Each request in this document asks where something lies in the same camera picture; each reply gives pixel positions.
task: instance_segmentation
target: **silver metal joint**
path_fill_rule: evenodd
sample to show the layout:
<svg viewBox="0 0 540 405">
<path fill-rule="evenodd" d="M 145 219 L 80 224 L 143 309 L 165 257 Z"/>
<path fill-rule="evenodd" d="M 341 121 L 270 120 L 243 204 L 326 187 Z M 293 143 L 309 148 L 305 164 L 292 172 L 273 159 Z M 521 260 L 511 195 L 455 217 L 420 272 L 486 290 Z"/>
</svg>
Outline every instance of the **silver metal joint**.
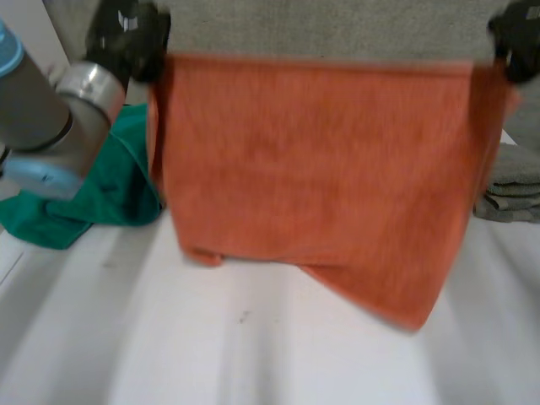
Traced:
<svg viewBox="0 0 540 405">
<path fill-rule="evenodd" d="M 118 79 L 93 62 L 74 63 L 58 83 L 57 93 L 88 101 L 107 116 L 111 125 L 126 99 L 126 93 Z"/>
</svg>

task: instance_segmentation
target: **gray fabric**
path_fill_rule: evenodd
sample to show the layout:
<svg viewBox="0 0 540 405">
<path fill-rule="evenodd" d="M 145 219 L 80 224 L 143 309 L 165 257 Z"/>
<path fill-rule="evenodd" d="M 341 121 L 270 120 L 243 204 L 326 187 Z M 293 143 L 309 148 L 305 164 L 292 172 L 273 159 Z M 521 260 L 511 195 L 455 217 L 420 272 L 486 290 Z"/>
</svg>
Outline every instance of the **gray fabric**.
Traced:
<svg viewBox="0 0 540 405">
<path fill-rule="evenodd" d="M 540 154 L 503 143 L 474 214 L 497 222 L 540 223 Z"/>
<path fill-rule="evenodd" d="M 508 197 L 540 194 L 540 155 L 521 146 L 502 143 L 488 191 Z"/>
<path fill-rule="evenodd" d="M 531 222 L 540 223 L 540 207 L 521 209 L 516 211 L 498 210 L 485 198 L 481 198 L 475 208 L 474 216 L 496 222 Z"/>
<path fill-rule="evenodd" d="M 488 192 L 485 198 L 500 211 L 517 211 L 540 205 L 540 195 L 538 194 L 524 197 L 499 197 Z"/>
</svg>

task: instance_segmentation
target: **folded gray towel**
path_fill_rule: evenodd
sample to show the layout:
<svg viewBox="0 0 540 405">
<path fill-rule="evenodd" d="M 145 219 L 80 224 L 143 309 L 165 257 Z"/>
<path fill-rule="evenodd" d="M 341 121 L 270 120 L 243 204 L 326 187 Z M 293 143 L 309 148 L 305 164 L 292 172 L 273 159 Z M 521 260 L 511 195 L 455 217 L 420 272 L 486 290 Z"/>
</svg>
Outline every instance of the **folded gray towel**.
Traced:
<svg viewBox="0 0 540 405">
<path fill-rule="evenodd" d="M 488 190 L 474 215 L 498 222 L 540 223 L 540 154 L 502 143 Z"/>
</svg>

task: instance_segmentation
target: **orange towel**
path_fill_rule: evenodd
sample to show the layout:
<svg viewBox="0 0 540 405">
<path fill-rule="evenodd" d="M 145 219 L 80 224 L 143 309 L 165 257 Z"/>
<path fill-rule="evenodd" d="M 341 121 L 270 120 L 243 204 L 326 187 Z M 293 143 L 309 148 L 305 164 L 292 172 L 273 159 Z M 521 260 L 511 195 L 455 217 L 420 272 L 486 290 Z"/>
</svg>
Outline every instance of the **orange towel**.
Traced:
<svg viewBox="0 0 540 405">
<path fill-rule="evenodd" d="M 150 97 L 150 173 L 189 257 L 293 263 L 418 329 L 512 95 L 501 69 L 472 64 L 169 57 Z"/>
</svg>

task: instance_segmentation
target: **white table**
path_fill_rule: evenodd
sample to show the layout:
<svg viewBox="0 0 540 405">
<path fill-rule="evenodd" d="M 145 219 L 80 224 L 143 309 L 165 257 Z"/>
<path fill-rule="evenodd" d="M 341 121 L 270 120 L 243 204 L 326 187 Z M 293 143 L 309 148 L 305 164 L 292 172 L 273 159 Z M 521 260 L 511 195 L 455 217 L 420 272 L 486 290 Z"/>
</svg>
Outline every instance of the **white table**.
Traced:
<svg viewBox="0 0 540 405">
<path fill-rule="evenodd" d="M 206 268 L 169 213 L 70 250 L 0 235 L 0 404 L 538 404 L 540 226 L 472 219 L 428 323 L 299 269 Z"/>
</svg>

